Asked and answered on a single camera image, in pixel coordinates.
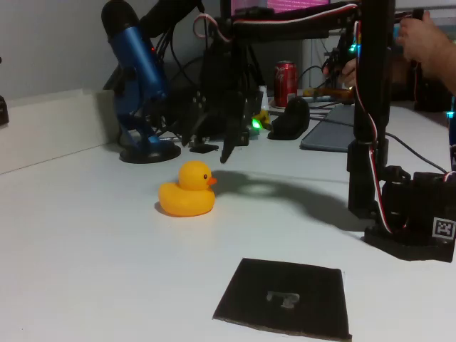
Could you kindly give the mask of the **person's left hand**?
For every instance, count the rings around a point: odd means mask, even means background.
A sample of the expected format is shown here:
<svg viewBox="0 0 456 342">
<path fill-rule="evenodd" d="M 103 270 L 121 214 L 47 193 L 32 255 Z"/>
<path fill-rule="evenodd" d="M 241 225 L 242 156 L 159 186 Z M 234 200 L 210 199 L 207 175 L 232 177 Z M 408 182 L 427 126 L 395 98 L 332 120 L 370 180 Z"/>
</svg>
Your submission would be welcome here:
<svg viewBox="0 0 456 342">
<path fill-rule="evenodd" d="M 348 61 L 346 65 L 341 69 L 339 82 L 346 88 L 351 88 L 356 85 L 356 66 L 357 60 L 354 58 Z"/>
</svg>

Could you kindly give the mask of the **person's right hand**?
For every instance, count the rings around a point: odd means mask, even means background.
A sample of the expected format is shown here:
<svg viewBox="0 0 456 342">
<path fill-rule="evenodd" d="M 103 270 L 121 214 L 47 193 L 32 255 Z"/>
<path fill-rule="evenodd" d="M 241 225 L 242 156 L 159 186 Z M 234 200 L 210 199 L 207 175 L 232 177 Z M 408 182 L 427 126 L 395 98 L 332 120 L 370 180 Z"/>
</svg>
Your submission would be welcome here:
<svg viewBox="0 0 456 342">
<path fill-rule="evenodd" d="M 435 53 L 448 42 L 447 36 L 430 18 L 429 11 L 425 11 L 421 19 L 402 19 L 396 38 L 405 59 L 420 63 L 425 75 L 433 77 L 438 74 Z"/>
</svg>

